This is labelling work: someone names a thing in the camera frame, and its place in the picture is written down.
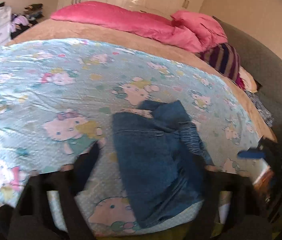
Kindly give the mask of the yellow-green sweater torso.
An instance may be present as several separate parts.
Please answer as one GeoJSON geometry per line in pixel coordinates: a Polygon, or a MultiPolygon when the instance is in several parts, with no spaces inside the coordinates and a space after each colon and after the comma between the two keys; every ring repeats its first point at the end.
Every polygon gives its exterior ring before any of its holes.
{"type": "Polygon", "coordinates": [[[176,226],[161,232],[125,237],[97,237],[97,239],[282,239],[279,233],[272,231],[271,225],[263,218],[247,216],[244,220],[226,232],[211,237],[198,229],[193,230],[190,223],[176,226]]]}

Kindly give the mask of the grey upholstered headboard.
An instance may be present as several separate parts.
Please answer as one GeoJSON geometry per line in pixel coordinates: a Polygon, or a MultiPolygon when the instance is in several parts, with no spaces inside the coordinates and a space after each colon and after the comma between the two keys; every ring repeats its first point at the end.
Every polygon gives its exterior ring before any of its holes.
{"type": "Polygon", "coordinates": [[[261,84],[257,96],[274,117],[272,131],[282,144],[282,59],[247,33],[217,17],[214,19],[240,55],[241,65],[261,84]]]}

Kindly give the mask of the purple striped cloth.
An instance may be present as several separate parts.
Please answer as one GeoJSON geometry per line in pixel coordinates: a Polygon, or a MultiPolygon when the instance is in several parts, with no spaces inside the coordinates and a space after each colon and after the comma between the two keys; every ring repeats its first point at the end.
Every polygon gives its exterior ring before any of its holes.
{"type": "Polygon", "coordinates": [[[233,46],[228,43],[221,43],[214,48],[199,53],[197,57],[232,80],[238,87],[245,89],[239,73],[240,56],[233,46]]]}

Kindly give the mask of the light blue cartoon cat bedsheet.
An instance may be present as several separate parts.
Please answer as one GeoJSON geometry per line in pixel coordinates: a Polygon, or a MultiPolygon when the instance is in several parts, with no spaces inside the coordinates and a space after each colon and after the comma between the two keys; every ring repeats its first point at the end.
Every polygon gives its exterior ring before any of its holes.
{"type": "Polygon", "coordinates": [[[200,201],[179,194],[140,225],[122,184],[112,117],[150,100],[179,101],[215,166],[257,180],[263,160],[239,159],[268,127],[232,81],[197,57],[172,60],[114,44],[65,38],[0,49],[0,203],[15,206],[32,171],[58,170],[98,141],[100,159],[78,205],[98,236],[141,235],[191,221],[200,201]]]}

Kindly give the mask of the pink pillow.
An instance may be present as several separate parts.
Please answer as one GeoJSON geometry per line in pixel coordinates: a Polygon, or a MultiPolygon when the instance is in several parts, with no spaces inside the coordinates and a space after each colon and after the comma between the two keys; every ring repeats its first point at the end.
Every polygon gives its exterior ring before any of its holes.
{"type": "Polygon", "coordinates": [[[225,31],[211,16],[179,10],[171,15],[172,25],[185,31],[183,49],[201,53],[221,43],[227,43],[225,31]]]}

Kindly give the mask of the pink duvet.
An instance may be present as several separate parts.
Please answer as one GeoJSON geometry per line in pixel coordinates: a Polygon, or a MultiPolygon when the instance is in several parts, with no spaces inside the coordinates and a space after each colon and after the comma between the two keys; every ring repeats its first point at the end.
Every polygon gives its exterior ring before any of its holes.
{"type": "Polygon", "coordinates": [[[51,15],[51,19],[124,31],[192,53],[204,51],[198,37],[188,28],[176,27],[162,16],[130,11],[108,3],[96,1],[76,3],[57,10],[51,15]]]}

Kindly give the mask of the tan bed blanket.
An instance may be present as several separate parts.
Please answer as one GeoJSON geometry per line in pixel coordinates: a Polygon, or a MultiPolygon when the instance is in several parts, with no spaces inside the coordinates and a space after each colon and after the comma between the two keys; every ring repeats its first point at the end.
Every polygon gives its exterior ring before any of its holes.
{"type": "Polygon", "coordinates": [[[265,136],[275,142],[277,141],[272,129],[265,124],[258,110],[242,89],[230,81],[229,78],[221,75],[214,68],[200,60],[193,53],[181,48],[165,45],[149,38],[98,25],[55,21],[51,19],[38,23],[8,42],[7,45],[10,46],[12,44],[26,41],[50,40],[54,38],[86,38],[97,42],[116,44],[128,49],[143,51],[168,60],[185,63],[189,66],[198,68],[209,75],[216,75],[227,84],[239,103],[249,114],[258,135],[260,137],[265,136]]]}

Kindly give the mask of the pile of clothes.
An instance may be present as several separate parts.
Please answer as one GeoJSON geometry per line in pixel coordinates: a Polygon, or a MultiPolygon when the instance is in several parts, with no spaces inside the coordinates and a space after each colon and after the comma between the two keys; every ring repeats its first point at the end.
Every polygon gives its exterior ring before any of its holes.
{"type": "Polygon", "coordinates": [[[42,3],[28,5],[24,8],[22,14],[12,14],[10,22],[11,39],[16,38],[21,33],[38,24],[38,20],[43,17],[42,3]]]}

